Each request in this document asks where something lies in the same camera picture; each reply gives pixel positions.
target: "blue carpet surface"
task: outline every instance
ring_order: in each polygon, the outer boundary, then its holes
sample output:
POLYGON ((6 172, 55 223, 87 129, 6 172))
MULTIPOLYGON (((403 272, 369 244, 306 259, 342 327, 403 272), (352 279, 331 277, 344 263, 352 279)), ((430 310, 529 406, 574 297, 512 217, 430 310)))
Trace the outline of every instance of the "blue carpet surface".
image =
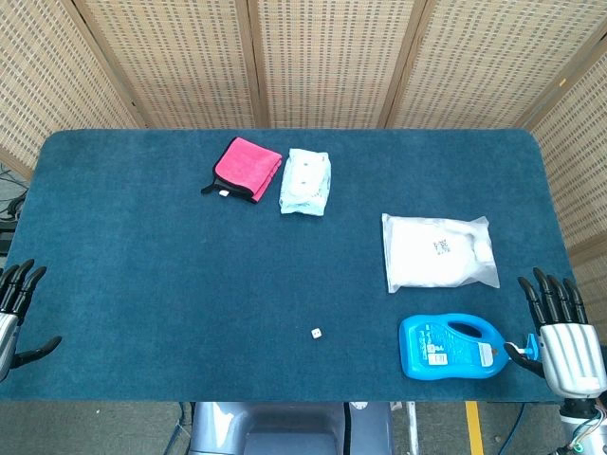
POLYGON ((48 271, 18 348, 64 341, 11 372, 3 399, 555 399, 513 364, 436 382, 399 364, 402 319, 472 313, 523 344, 532 321, 516 278, 533 266, 572 276, 538 145, 521 130, 61 132, 41 152, 8 264, 27 258, 48 271), (236 136, 328 152, 324 217, 280 214, 284 166, 257 205, 201 196, 236 136), (388 295, 382 212, 485 215, 502 288, 388 295))

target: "pink towel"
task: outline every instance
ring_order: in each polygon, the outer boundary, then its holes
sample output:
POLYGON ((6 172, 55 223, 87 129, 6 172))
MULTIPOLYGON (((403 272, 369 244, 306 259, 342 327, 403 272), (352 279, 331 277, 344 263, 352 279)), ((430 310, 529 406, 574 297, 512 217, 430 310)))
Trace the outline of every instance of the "pink towel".
POLYGON ((237 137, 215 164, 214 179, 202 193, 227 190, 235 196, 259 202, 282 161, 276 152, 237 137))

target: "floor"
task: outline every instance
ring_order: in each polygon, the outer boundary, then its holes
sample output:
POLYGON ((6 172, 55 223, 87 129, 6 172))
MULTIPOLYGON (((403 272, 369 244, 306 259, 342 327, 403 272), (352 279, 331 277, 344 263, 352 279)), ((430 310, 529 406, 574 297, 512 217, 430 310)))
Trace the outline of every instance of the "floor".
MULTIPOLYGON (((0 210, 7 200, 20 195, 23 185, 26 185, 18 175, 5 171, 0 168, 0 210)), ((0 258, 0 266, 4 265, 3 262, 4 258, 0 258)), ((486 455, 498 454, 519 408, 518 404, 479 404, 486 455)), ((179 414, 177 403, 0 403, 0 428, 3 428, 0 431, 0 453, 161 455, 179 414)), ((399 409, 393 416, 395 453, 407 455, 407 414, 399 409)), ((422 454, 470 454, 464 403, 419 403, 417 421, 422 454)), ((169 455, 185 452, 187 431, 191 430, 189 421, 184 428, 169 455)), ((528 405, 506 453, 545 455, 563 443, 558 407, 528 405)))

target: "folding screen panel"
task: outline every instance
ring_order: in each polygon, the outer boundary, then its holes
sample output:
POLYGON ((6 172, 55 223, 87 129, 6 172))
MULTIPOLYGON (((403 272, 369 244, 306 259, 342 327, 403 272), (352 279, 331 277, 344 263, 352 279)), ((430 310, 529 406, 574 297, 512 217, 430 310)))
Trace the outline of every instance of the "folding screen panel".
POLYGON ((148 126, 255 126, 246 2, 78 0, 76 5, 148 126))
POLYGON ((603 0, 434 3, 388 126, 510 127, 607 17, 603 0))
POLYGON ((588 312, 607 341, 607 54, 534 128, 588 312))
POLYGON ((413 0, 252 1, 269 124, 377 127, 413 6, 413 0))
POLYGON ((2 2, 0 106, 0 155, 25 177, 55 131, 137 126, 59 0, 2 2))

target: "white package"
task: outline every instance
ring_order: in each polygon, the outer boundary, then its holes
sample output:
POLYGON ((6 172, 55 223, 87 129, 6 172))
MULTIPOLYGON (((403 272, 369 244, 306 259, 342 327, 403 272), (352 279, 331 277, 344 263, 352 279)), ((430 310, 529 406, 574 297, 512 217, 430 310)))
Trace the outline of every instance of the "white package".
POLYGON ((291 149, 285 164, 281 213, 323 216, 331 188, 331 162, 325 152, 291 149))
POLYGON ((388 292, 471 282, 500 287, 484 216, 465 222, 383 213, 381 221, 388 292))

